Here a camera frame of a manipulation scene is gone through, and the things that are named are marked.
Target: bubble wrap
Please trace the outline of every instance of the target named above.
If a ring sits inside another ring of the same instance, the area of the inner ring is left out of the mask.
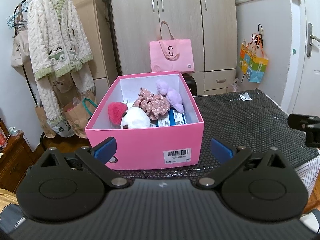
[[[161,170],[117,170],[130,179],[179,179],[189,178],[195,182],[220,163],[212,156],[210,141],[220,137],[233,146],[245,145],[254,152],[266,152],[270,147],[279,148],[296,168],[318,156],[318,151],[305,146],[306,136],[302,131],[290,129],[287,115],[262,91],[246,91],[252,100],[242,101],[233,92],[222,95],[194,97],[204,119],[199,163]]]

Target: white plush toy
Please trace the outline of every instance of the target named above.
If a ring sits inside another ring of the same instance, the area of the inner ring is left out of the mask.
[[[149,128],[151,126],[150,118],[137,106],[129,108],[123,115],[120,128]]]

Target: lavender plush toy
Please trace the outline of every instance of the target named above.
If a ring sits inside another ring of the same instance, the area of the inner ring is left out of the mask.
[[[172,106],[178,112],[183,114],[184,108],[182,105],[182,97],[179,94],[179,92],[169,87],[167,82],[163,80],[157,80],[156,87],[158,92],[168,100],[168,102],[170,103],[170,106]]]

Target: pink shoebox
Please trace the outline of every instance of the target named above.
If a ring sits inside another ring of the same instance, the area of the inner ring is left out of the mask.
[[[140,88],[157,94],[156,81],[162,79],[179,91],[185,108],[185,125],[119,129],[111,124],[108,105],[138,98]],[[204,121],[191,92],[178,71],[119,76],[112,84],[90,119],[85,132],[94,147],[107,139],[116,140],[116,163],[107,162],[113,170],[151,170],[195,165],[199,161]],[[183,151],[184,156],[176,151]]]

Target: wooden nightstand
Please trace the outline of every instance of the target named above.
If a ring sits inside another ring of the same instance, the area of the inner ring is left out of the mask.
[[[16,192],[19,183],[25,176],[27,168],[34,164],[36,156],[23,138],[23,132],[18,136],[10,136],[8,145],[2,151],[0,158],[0,188]]]

